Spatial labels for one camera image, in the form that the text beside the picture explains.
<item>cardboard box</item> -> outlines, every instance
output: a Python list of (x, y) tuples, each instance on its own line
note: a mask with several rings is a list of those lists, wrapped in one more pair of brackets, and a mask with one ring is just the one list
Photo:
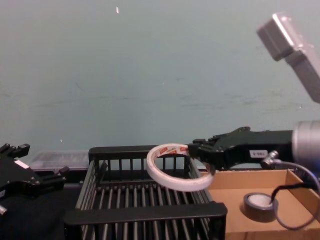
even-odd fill
[[(290, 170), (221, 171), (217, 172), (208, 192), (227, 209), (226, 240), (320, 240), (320, 216), (317, 221), (299, 231), (282, 227), (277, 220), (261, 223), (247, 218), (241, 211), (248, 193), (271, 195), (279, 185), (295, 184), (301, 180)], [(276, 196), (279, 217), (289, 226), (303, 224), (311, 218), (320, 202), (310, 189), (281, 190)]]

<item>label on tape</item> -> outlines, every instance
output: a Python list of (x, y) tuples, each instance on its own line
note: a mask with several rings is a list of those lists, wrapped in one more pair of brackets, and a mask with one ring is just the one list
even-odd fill
[(250, 150), (249, 152), (252, 159), (264, 159), (268, 155), (267, 150)]

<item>wire basket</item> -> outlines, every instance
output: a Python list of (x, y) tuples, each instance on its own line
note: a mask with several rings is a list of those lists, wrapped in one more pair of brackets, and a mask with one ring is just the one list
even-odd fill
[[(146, 156), (154, 146), (94, 147), (75, 206), (66, 213), (67, 240), (223, 240), (227, 209), (208, 191), (181, 192), (153, 181)], [(180, 178), (200, 176), (186, 156), (166, 155), (157, 162)]]

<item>white label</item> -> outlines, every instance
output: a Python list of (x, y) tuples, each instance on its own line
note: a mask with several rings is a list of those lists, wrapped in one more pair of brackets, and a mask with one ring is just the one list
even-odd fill
[(6, 190), (0, 191), (0, 198), (4, 197), (6, 194)]
[(27, 169), (29, 168), (29, 166), (27, 164), (25, 164), (24, 162), (20, 161), (20, 160), (17, 160), (17, 161), (14, 161), (16, 164), (18, 164), (20, 167), (23, 167), (24, 169)]
[(250, 150), (249, 152), (253, 159), (264, 159), (268, 155), (267, 150)]

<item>black cloth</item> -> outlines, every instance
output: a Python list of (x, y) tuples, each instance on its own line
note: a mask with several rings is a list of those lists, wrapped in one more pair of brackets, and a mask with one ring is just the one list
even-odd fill
[(0, 201), (0, 240), (63, 240), (63, 217), (75, 208), (79, 188), (65, 188), (31, 199), (13, 196)]

